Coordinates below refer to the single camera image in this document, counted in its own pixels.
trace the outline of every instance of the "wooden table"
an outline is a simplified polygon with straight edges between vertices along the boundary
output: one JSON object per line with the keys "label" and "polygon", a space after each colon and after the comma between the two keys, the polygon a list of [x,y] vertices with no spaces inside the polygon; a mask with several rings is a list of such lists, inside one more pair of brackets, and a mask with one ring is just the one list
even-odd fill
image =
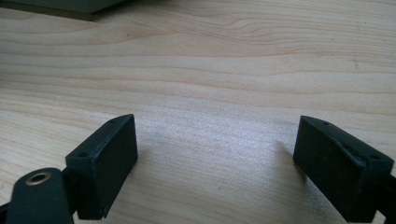
{"label": "wooden table", "polygon": [[0,18],[0,203],[129,113],[139,161],[100,223],[345,223],[293,164],[301,115],[396,159],[394,1],[137,0],[90,22]]}

